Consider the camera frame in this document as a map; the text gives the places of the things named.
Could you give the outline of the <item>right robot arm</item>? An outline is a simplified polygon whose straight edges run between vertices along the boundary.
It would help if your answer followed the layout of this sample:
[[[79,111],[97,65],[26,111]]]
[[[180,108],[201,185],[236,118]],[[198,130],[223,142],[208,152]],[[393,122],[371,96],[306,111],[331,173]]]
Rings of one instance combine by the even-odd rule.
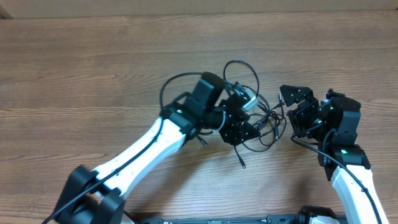
[[[370,161],[355,143],[361,103],[343,93],[328,90],[322,100],[309,87],[282,85],[280,97],[292,125],[291,141],[318,155],[328,181],[345,212],[338,217],[329,208],[306,206],[299,223],[387,223],[374,187]]]

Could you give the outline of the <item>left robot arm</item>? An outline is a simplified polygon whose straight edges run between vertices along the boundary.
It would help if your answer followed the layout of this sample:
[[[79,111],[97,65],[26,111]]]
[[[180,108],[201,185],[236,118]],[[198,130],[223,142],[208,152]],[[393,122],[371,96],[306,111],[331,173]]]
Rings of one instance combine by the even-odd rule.
[[[258,137],[248,123],[258,92],[214,73],[198,76],[193,91],[160,104],[159,118],[125,151],[93,170],[78,166],[71,172],[44,223],[132,223],[124,205],[135,186],[162,160],[203,135],[203,129],[220,133],[233,146]]]

